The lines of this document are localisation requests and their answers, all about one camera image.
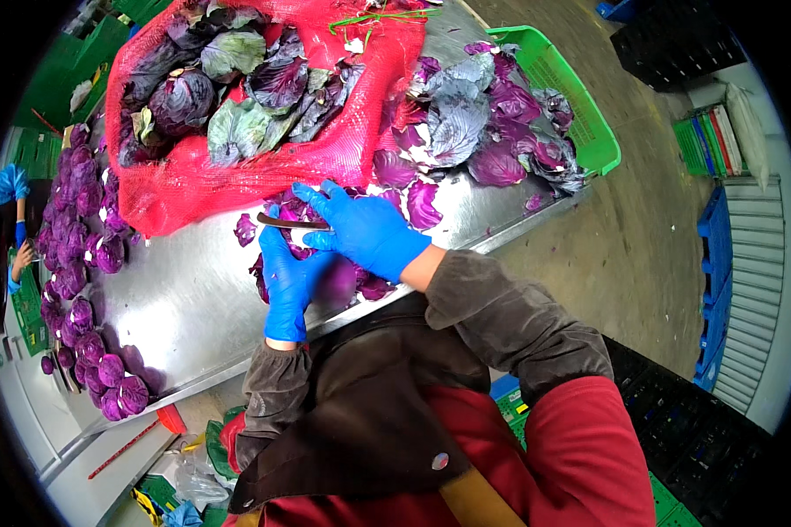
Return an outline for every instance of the person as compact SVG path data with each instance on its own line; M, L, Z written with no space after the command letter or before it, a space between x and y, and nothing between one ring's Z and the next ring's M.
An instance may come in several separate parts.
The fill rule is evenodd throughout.
M10 163L0 171L0 206L10 201L17 202L17 219L15 221L15 248L18 254L15 256L8 271L7 289L9 294L14 294L21 289L21 271L32 263L33 251L29 243L26 243L26 200L29 196L29 180L26 170Z
M321 188L293 185L331 226L304 237L319 252L296 260L275 227L259 238L270 307L229 522L654 525L601 335L493 258L433 245L388 201ZM306 346L305 309L338 254L417 292ZM487 366L519 378L526 451Z

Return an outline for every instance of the red mesh bag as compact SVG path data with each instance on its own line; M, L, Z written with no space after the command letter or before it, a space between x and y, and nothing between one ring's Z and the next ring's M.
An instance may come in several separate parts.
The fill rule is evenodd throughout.
M381 18L328 31L330 22L358 16L365 0L226 0L225 5L253 6L281 25L292 25L305 44L311 68L333 69L349 53L348 40L373 29L367 51L356 62L366 66L342 112L314 141L285 143L232 167L211 165L207 137L179 140L164 160L128 168L117 163L120 142L120 107L126 82L137 61L158 46L168 24L185 0L174 0L120 49L109 76L105 98L105 131L109 158L120 178L120 215L145 235L168 235L176 229L221 213L250 205L285 190L293 181L319 184L330 178L343 186L366 185L372 177L372 155L380 139L381 104L404 90L424 43L424 18L401 21ZM386 13L403 11L388 7ZM268 30L267 46L280 33ZM232 97L236 90L230 90Z

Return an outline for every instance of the knife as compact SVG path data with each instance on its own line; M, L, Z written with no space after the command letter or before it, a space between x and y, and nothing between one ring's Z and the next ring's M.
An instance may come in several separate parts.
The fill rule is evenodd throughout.
M331 230L331 226L325 222L291 222L286 219L269 217L264 213L258 213L254 218L261 225L281 228L304 228L306 230Z

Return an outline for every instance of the green string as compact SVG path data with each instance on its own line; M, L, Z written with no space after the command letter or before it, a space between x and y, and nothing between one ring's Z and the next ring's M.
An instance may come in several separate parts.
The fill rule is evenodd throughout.
M383 5L381 6L381 11L386 9L387 2L384 1ZM380 13L372 13L370 11L363 11L365 14L357 17L352 18L344 18L343 20L339 20L338 22L331 22L328 24L328 31L332 35L336 35L337 31L334 30L336 27L340 27L343 25L352 25L352 24L360 24L361 22L365 22L367 20L375 20L380 21L381 18L392 18L394 20L398 20L399 22L410 23L412 18L427 18L432 16L439 15L439 9L437 8L430 8L430 9L413 9L411 11L403 11L401 13L393 13L393 14L380 14ZM369 37L372 35L372 28L369 28L369 31L366 32L366 38L363 39L363 50L366 51L366 47L369 44ZM345 31L343 32L343 39L348 42L348 37L346 36Z

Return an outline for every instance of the stainless steel table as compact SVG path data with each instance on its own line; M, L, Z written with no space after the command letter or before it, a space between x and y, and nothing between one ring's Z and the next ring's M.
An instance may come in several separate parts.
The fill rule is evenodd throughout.
M443 67L466 57L464 44L487 40L475 16L457 2L446 3L426 28L423 54L438 58ZM525 215L525 201L536 192L543 207ZM440 183L433 203L443 214L442 223L427 234L445 248L487 253L570 208L586 193L557 201L535 177L495 188L455 171ZM128 265L120 273L94 274L90 296L106 342L129 346L127 361L142 370L159 395L147 412L242 374L253 360L267 309L248 272L260 248L241 248L232 231L241 213L254 215L259 208L209 217L173 235L152 238L149 245L141 242L129 248ZM343 311L311 306L305 317L308 337L334 331L409 292L400 285L379 302L360 302ZM85 435L114 424L100 416Z

